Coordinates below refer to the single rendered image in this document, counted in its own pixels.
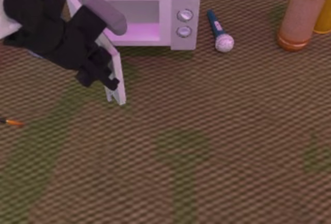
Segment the toy figure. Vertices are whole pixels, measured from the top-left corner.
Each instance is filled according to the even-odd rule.
[[[112,56],[95,41],[107,27],[116,35],[126,32],[125,17],[104,0],[82,0],[69,22],[61,18],[66,0],[2,0],[0,39],[64,69],[77,71],[85,87],[94,81],[114,91],[119,80],[110,79]]]

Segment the brown carpet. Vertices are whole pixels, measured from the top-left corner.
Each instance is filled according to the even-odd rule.
[[[0,113],[27,123],[0,126],[0,223],[331,223],[331,36],[281,50],[283,8],[203,0],[194,52],[119,48],[123,108],[0,46]]]

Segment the white sleeve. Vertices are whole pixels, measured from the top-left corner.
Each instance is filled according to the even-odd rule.
[[[21,25],[15,20],[6,16],[4,11],[4,0],[0,0],[0,39],[16,32]]]

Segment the silver knob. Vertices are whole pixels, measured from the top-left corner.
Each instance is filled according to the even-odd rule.
[[[188,22],[193,18],[193,13],[191,10],[184,9],[178,12],[177,18],[182,22]]]
[[[177,35],[182,38],[187,38],[192,33],[192,29],[188,26],[183,26],[177,29]]]

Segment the microwave oven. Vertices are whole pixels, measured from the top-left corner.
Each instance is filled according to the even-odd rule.
[[[103,34],[115,46],[168,46],[171,50],[194,50],[197,43],[200,0],[106,0],[127,20],[127,32]],[[67,0],[70,15],[80,0]]]

